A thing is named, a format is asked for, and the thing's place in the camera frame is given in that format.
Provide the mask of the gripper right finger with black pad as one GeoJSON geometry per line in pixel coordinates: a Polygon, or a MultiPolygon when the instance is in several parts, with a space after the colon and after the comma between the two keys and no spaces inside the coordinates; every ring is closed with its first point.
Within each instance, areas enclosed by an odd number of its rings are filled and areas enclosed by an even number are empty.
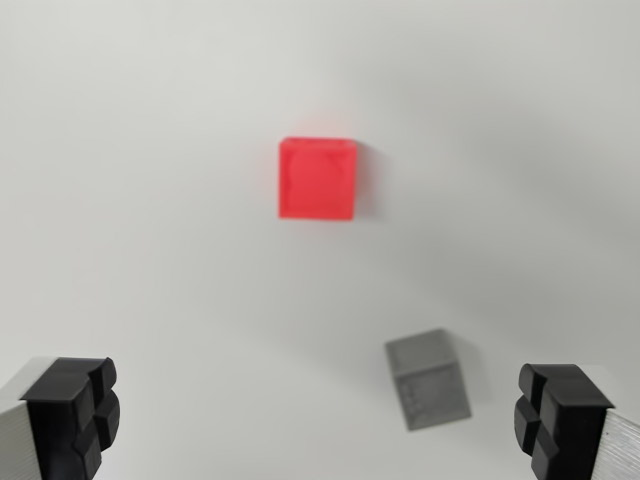
{"type": "Polygon", "coordinates": [[[514,408],[520,449],[540,480],[637,479],[639,424],[575,364],[521,367],[514,408]]]}

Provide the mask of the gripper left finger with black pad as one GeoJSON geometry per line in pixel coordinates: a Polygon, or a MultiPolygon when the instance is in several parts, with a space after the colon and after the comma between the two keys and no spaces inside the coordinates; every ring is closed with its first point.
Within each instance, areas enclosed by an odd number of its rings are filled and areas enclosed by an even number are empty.
{"type": "Polygon", "coordinates": [[[1,477],[90,480],[120,424],[107,358],[35,357],[1,387],[1,477]]]}

